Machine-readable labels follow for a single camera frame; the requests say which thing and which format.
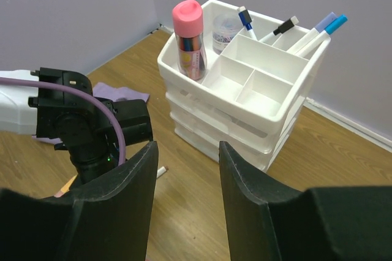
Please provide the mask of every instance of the purple marker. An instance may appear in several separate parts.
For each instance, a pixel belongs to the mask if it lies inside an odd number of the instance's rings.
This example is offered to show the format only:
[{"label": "purple marker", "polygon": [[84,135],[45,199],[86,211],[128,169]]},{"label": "purple marker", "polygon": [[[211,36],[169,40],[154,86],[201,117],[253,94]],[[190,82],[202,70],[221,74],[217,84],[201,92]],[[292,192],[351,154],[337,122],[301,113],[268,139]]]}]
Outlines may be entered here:
[{"label": "purple marker", "polygon": [[319,24],[314,26],[307,34],[305,34],[299,41],[293,44],[291,48],[287,50],[288,53],[295,55],[298,53],[303,47],[305,47],[312,39],[317,37],[324,29],[330,25],[334,20],[337,19],[337,16],[334,12],[328,14]]}]

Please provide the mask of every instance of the wall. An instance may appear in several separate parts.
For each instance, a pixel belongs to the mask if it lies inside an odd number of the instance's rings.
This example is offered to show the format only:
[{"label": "wall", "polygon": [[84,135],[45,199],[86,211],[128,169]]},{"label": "wall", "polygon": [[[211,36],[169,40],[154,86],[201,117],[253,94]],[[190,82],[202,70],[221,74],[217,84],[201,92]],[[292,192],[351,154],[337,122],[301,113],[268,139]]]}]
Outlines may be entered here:
[{"label": "wall", "polygon": [[[171,9],[182,0],[154,1],[158,20],[172,27]],[[310,97],[392,139],[392,0],[221,1],[281,20],[296,15],[307,28],[330,11],[346,14],[349,21],[333,35]]]},{"label": "wall", "polygon": [[153,0],[0,0],[0,70],[87,73],[155,28]]}]

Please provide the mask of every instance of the wood grain surface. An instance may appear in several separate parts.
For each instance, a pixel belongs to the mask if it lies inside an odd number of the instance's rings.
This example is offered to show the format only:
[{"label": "wood grain surface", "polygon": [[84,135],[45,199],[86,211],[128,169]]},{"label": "wood grain surface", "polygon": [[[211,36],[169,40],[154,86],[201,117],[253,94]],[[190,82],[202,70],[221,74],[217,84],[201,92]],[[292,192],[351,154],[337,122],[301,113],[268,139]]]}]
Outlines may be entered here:
[{"label": "wood grain surface", "polygon": [[[218,164],[174,134],[157,55],[157,31],[89,75],[110,86],[150,93],[159,165],[148,255],[159,260],[229,260]],[[130,157],[141,144],[127,148]],[[33,197],[57,192],[74,174],[66,152],[28,136],[0,133],[0,185]],[[304,108],[268,173],[291,187],[392,183],[392,154]]]}]

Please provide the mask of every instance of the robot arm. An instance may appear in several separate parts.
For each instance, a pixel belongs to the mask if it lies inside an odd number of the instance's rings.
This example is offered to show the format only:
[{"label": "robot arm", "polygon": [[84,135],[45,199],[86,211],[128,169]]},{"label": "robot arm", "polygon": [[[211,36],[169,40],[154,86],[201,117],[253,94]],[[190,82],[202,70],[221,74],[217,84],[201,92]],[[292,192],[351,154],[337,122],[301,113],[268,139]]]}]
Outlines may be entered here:
[{"label": "robot arm", "polygon": [[[10,80],[8,85],[2,85],[0,79],[0,131],[60,138],[62,144],[56,145],[55,150],[68,150],[81,183],[87,183],[117,166],[120,147],[117,135],[108,116],[88,101],[92,96],[92,86],[86,76],[72,71],[41,68],[35,72],[4,71],[0,72],[0,77],[52,84],[50,89],[36,89],[12,86]],[[82,91],[84,94],[79,96],[64,92],[55,85],[71,87],[72,92],[77,89],[76,92]],[[144,101],[99,100],[102,104],[98,103],[97,106],[105,112],[109,111],[111,119],[117,120],[119,127],[116,131],[124,134],[125,145],[153,140]]]}]

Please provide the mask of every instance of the storage bin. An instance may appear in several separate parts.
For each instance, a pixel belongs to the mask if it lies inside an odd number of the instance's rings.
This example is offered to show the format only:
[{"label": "storage bin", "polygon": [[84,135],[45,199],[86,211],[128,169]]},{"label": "storage bin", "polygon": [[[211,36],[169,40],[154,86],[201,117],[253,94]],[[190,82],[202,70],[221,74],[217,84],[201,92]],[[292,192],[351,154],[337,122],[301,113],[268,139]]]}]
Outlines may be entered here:
[{"label": "storage bin", "polygon": [[[285,50],[308,29],[295,26],[270,43],[257,42],[242,29],[218,55],[213,51],[214,17],[237,7],[209,0],[202,8],[205,77],[193,81],[180,73],[174,34],[158,57],[176,133],[213,159],[219,140],[226,140],[251,164],[266,170],[292,131],[330,39],[300,58]],[[259,39],[282,23],[249,13]]]}]

